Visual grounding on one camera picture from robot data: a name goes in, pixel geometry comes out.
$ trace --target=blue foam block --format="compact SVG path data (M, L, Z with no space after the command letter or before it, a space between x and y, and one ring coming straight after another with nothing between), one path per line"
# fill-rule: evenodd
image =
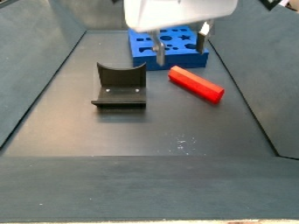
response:
M159 38L164 43L164 65L156 64L155 52L152 51L154 41L147 33L138 33L128 30L134 67L146 63L146 69L164 70L174 66L182 68L206 67L210 56L208 49L204 54L195 50L196 36L188 26L175 26L160 30Z

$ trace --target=black holder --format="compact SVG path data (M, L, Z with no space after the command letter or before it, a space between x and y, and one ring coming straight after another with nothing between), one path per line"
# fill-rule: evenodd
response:
M98 63L100 90L98 107L146 106L146 64L130 69L115 69Z
M271 11L276 5L282 2L282 0L259 0L263 5L268 8L268 10Z

